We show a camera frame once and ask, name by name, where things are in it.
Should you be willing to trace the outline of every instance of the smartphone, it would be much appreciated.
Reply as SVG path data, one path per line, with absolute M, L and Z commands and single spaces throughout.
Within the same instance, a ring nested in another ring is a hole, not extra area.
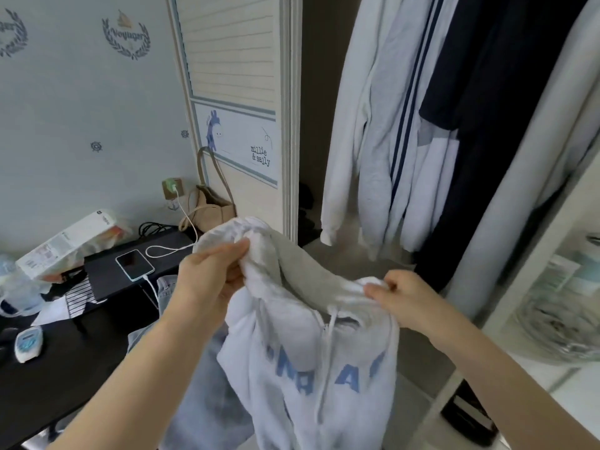
M 131 281 L 137 281 L 138 279 L 142 279 L 144 275 L 149 275 L 154 272 L 154 267 L 148 262 L 148 259 L 140 253 L 139 249 L 126 252 L 115 260 Z

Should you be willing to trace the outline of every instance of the white remote control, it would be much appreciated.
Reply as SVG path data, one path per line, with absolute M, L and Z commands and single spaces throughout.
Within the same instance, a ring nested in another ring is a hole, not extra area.
M 43 342 L 44 336 L 40 326 L 30 327 L 19 333 L 14 340 L 14 355 L 19 363 L 37 357 Z

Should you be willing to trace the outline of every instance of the white box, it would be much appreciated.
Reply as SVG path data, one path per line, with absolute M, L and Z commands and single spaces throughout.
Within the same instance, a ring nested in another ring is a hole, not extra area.
M 17 265 L 29 278 L 40 279 L 76 267 L 84 256 L 110 248 L 124 235 L 116 218 L 106 210 L 98 210 L 21 257 Z

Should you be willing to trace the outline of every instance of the beige handbag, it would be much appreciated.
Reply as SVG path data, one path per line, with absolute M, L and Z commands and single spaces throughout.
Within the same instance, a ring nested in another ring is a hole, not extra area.
M 212 159 L 212 163 L 215 166 L 215 170 L 219 175 L 229 200 L 225 200 L 219 197 L 213 189 L 206 185 L 204 173 L 202 172 L 202 152 L 207 151 Z M 233 196 L 229 185 L 225 180 L 223 171 L 218 165 L 217 159 L 212 150 L 207 147 L 202 147 L 198 151 L 197 156 L 198 174 L 200 176 L 200 185 L 196 185 L 196 208 L 188 213 L 191 221 L 194 225 L 199 228 L 202 232 L 208 232 L 210 229 L 219 226 L 222 223 L 226 223 L 229 219 L 233 219 L 237 216 L 235 211 L 235 204 L 233 203 Z M 188 197 L 188 208 L 190 208 L 190 198 Z M 179 230 L 184 231 L 190 226 L 188 218 L 183 218 L 179 223 Z

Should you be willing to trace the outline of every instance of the giraffe illustration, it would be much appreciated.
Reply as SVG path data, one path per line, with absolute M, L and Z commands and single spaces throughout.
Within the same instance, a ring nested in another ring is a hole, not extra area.
M 206 119 L 206 126 L 208 131 L 206 132 L 206 140 L 208 141 L 208 148 L 212 151 L 217 151 L 215 146 L 215 137 L 221 137 L 221 120 L 217 116 L 216 110 L 211 110 L 211 116 Z

